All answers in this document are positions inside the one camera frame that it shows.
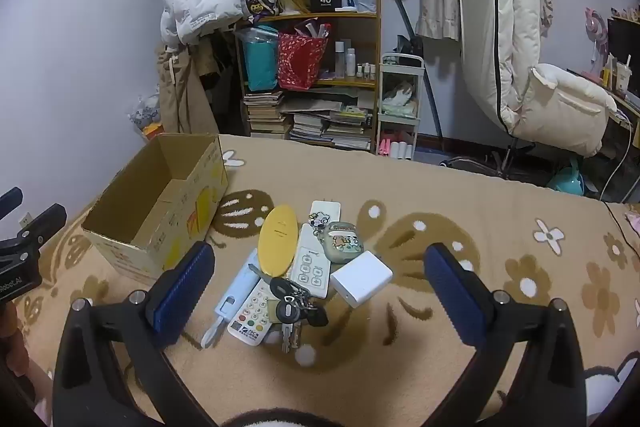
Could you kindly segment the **person's left hand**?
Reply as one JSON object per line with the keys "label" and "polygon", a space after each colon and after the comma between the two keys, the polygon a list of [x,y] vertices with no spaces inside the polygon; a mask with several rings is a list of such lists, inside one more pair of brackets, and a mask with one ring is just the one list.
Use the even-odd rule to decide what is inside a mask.
{"label": "person's left hand", "polygon": [[1,310],[1,346],[6,348],[6,366],[17,376],[24,376],[29,368],[29,355],[24,337],[18,327],[14,303],[6,303]]}

